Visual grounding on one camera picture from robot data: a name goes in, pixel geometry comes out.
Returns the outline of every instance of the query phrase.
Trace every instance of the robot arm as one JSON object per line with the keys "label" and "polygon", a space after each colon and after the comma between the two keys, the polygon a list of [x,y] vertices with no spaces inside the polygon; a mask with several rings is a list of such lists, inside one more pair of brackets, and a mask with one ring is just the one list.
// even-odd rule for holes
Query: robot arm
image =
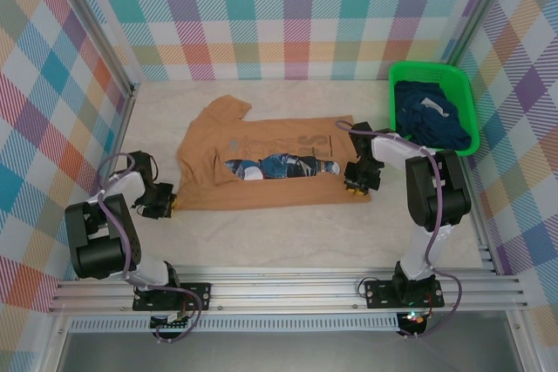
{"label": "robot arm", "polygon": [[[352,127],[355,131],[371,132],[364,122]],[[398,136],[390,130],[379,131],[390,136]],[[433,180],[433,168],[420,149],[411,149],[393,139],[350,133],[350,139],[357,151],[357,163],[348,163],[345,170],[347,189],[367,194],[369,189],[378,190],[380,170],[384,164],[405,171],[407,207],[417,225],[411,245],[395,267],[395,274],[389,288],[397,296],[399,306],[412,304],[420,307],[425,294],[438,294],[438,303],[443,306],[439,283],[435,280],[432,265],[426,262],[425,254],[430,246],[438,212],[438,195]],[[471,210],[471,198],[461,171],[459,158],[454,151],[436,152],[434,159],[442,180],[442,222],[429,252],[430,262],[438,259],[446,239],[461,217]]]}
{"label": "robot arm", "polygon": [[[121,279],[133,285],[169,285],[168,265],[142,254],[140,241],[133,226],[128,206],[145,206],[150,218],[170,217],[174,201],[172,185],[154,184],[151,156],[134,152],[132,171],[116,172],[108,186],[86,202],[68,206],[65,210],[71,263],[80,278]],[[118,227],[106,217],[99,200],[118,221],[130,242],[131,262],[126,277],[122,274],[126,253]]]}

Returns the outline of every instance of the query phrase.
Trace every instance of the blue clothing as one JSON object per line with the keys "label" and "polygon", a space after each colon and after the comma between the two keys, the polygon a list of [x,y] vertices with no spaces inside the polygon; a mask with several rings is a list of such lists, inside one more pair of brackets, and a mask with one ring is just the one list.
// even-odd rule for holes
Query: blue clothing
{"label": "blue clothing", "polygon": [[259,165],[252,160],[241,160],[240,165],[244,170],[248,169],[249,167],[259,167]]}
{"label": "blue clothing", "polygon": [[411,136],[415,144],[452,150],[465,150],[471,145],[471,136],[461,127],[457,108],[438,84],[397,82],[395,109],[398,134]]}
{"label": "blue clothing", "polygon": [[260,160],[260,166],[269,179],[284,179],[287,177],[288,154],[271,154]]}

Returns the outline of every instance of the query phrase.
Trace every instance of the plaid wall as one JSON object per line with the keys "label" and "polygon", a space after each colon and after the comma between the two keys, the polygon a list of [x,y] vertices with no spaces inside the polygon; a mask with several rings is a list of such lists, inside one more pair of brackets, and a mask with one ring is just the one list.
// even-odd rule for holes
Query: plaid wall
{"label": "plaid wall", "polygon": [[506,273],[524,280],[543,357],[558,361],[558,0],[497,0],[462,68],[489,233]]}
{"label": "plaid wall", "polygon": [[150,80],[386,78],[399,60],[439,61],[471,9],[467,0],[106,0],[103,14],[90,2],[128,70],[135,61]]}
{"label": "plaid wall", "polygon": [[124,94],[67,0],[0,0],[0,371],[26,371],[58,280],[63,222],[90,196]]}
{"label": "plaid wall", "polygon": [[467,5],[466,5],[465,9],[463,9],[463,12],[461,13],[461,16],[459,17],[459,21],[458,21],[457,25],[455,25],[455,28],[454,28],[453,34],[452,34],[452,38],[447,43],[446,49],[444,50],[444,54],[442,54],[442,60],[443,61],[447,62],[448,58],[452,54],[452,52],[454,50],[454,47],[455,47],[455,44],[458,42],[459,38],[463,34],[463,30],[465,29],[465,26],[469,22],[469,18],[473,14],[474,9],[479,4],[479,1],[480,0],[469,0],[467,2]]}

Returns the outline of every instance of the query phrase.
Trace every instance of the purple cable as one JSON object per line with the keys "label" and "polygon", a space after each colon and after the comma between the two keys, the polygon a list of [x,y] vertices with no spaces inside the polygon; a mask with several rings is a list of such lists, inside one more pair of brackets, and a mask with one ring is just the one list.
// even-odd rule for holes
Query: purple cable
{"label": "purple cable", "polygon": [[403,138],[399,137],[398,135],[391,135],[391,134],[387,134],[385,132],[353,130],[353,129],[351,129],[352,124],[348,121],[343,121],[342,119],[338,120],[335,123],[335,125],[340,130],[343,130],[343,131],[346,131],[346,132],[349,132],[349,133],[352,133],[352,134],[370,135],[370,136],[380,137],[382,139],[391,139],[391,140],[394,140],[394,141],[398,141],[401,144],[404,144],[404,145],[406,145],[407,147],[409,147],[413,150],[419,150],[420,152],[422,152],[428,158],[428,160],[430,161],[430,164],[432,165],[432,169],[434,171],[434,178],[436,179],[436,195],[437,195],[436,199],[437,199],[437,202],[438,202],[438,208],[437,208],[437,211],[436,211],[436,223],[434,224],[434,230],[432,231],[432,237],[430,238],[430,241],[428,241],[428,245],[426,246],[425,260],[426,260],[426,264],[428,265],[428,267],[435,274],[438,274],[440,276],[444,276],[446,278],[453,279],[457,283],[457,289],[458,290],[457,290],[457,300],[455,301],[455,305],[453,306],[452,310],[448,313],[446,318],[444,318],[440,323],[438,323],[438,325],[436,327],[431,328],[430,330],[424,332],[422,335],[416,335],[416,336],[417,337],[419,337],[419,336],[420,337],[426,337],[427,335],[431,335],[432,333],[438,331],[444,325],[446,325],[446,323],[448,321],[450,321],[450,319],[453,317],[453,315],[457,311],[457,308],[458,308],[459,304],[461,303],[461,296],[463,295],[463,287],[461,285],[461,281],[459,280],[459,278],[457,276],[453,275],[453,274],[447,274],[445,272],[439,271],[436,267],[433,267],[432,263],[430,262],[430,251],[432,250],[432,247],[434,246],[434,241],[436,240],[436,237],[438,237],[439,228],[442,225],[442,205],[443,205],[442,179],[441,179],[441,176],[439,174],[438,164],[436,163],[436,160],[430,154],[430,152],[428,152],[428,150],[426,150],[423,146],[416,145],[409,140],[406,140],[406,139],[403,139]]}
{"label": "purple cable", "polygon": [[[100,177],[100,172],[101,172],[102,167],[106,163],[111,161],[112,159],[114,159],[116,157],[119,157],[119,156],[126,157],[130,160],[130,165],[127,167],[127,169],[125,169],[124,172],[122,172],[120,175],[118,175],[119,179],[125,177],[134,168],[134,166],[136,164],[136,161],[132,157],[131,154],[128,154],[126,152],[117,152],[115,154],[112,154],[112,155],[108,156],[106,159],[104,159],[101,162],[101,164],[99,165],[99,169],[97,170],[97,182],[98,182],[99,188],[101,190],[106,189],[107,187],[109,187],[111,185],[111,182],[109,182],[109,185],[107,185],[107,186],[103,185],[103,182],[101,181],[101,177]],[[127,275],[128,275],[128,271],[130,270],[130,264],[132,263],[132,247],[130,246],[130,239],[128,239],[126,231],[124,231],[124,227],[122,226],[120,221],[106,207],[105,202],[103,202],[104,199],[105,199],[105,194],[100,193],[99,197],[98,197],[99,207],[101,208],[101,211],[103,211],[103,213],[105,213],[106,218],[109,219],[114,224],[114,226],[116,226],[117,230],[119,230],[120,239],[122,241],[122,247],[124,248],[125,261],[124,261],[124,268],[122,269],[122,276],[125,278],[125,280],[130,285],[137,287],[138,286],[137,284],[132,283],[131,281],[129,281],[126,278]],[[183,294],[190,295],[195,299],[196,304],[198,306],[198,314],[196,315],[194,322],[192,323],[192,325],[188,329],[184,330],[182,333],[180,333],[174,339],[163,339],[159,335],[160,326],[155,329],[155,335],[157,336],[157,338],[159,339],[160,342],[174,343],[174,342],[178,342],[178,341],[182,340],[184,337],[189,335],[192,332],[192,329],[195,326],[198,325],[198,321],[200,320],[200,317],[201,317],[201,307],[203,307],[203,305],[201,304],[200,297],[197,294],[195,294],[194,292],[189,291],[187,289],[183,289],[181,287],[161,287],[161,286],[155,286],[155,285],[148,285],[147,287],[149,289],[159,290],[159,291],[182,292]]]}
{"label": "purple cable", "polygon": [[159,341],[160,342],[165,342],[165,343],[176,343],[176,342],[179,342],[180,340],[182,340],[184,337],[186,337],[190,333],[192,333],[192,330],[195,328],[195,326],[198,325],[198,321],[200,320],[200,317],[201,317],[201,307],[203,307],[203,305],[201,304],[200,297],[197,294],[195,294],[194,292],[189,291],[187,289],[183,289],[181,287],[158,287],[158,286],[152,286],[152,285],[149,285],[148,287],[149,287],[149,289],[154,289],[154,290],[157,290],[157,291],[182,292],[183,294],[190,295],[190,296],[194,297],[195,302],[198,306],[198,314],[195,316],[195,320],[194,320],[194,322],[192,322],[192,325],[190,327],[188,327],[186,330],[184,330],[182,333],[180,333],[178,336],[174,337],[173,339],[163,339],[159,334],[159,330],[162,326],[158,326],[155,329],[155,336],[159,339]]}
{"label": "purple cable", "polygon": [[[132,157],[131,154],[128,154],[126,152],[117,152],[115,154],[108,156],[103,161],[101,161],[101,164],[99,165],[99,169],[97,169],[97,183],[99,184],[99,188],[101,189],[101,191],[106,190],[106,188],[108,188],[111,185],[110,181],[108,185],[106,186],[103,185],[100,176],[101,169],[106,163],[120,156],[129,159],[130,165],[127,167],[127,169],[125,169],[124,172],[122,172],[119,175],[119,178],[125,177],[128,173],[130,173],[133,170],[134,166],[136,165],[136,160]],[[124,248],[124,256],[125,256],[124,268],[122,269],[122,276],[126,278],[126,276],[128,275],[128,271],[130,270],[130,264],[132,263],[132,247],[130,246],[130,239],[128,239],[128,235],[124,231],[122,224],[120,224],[117,218],[106,207],[104,200],[105,200],[105,193],[101,192],[97,198],[97,201],[99,203],[99,208],[101,208],[101,211],[105,213],[106,218],[109,219],[114,224],[117,230],[119,230],[120,239],[122,240],[122,245],[123,245],[122,247]]]}

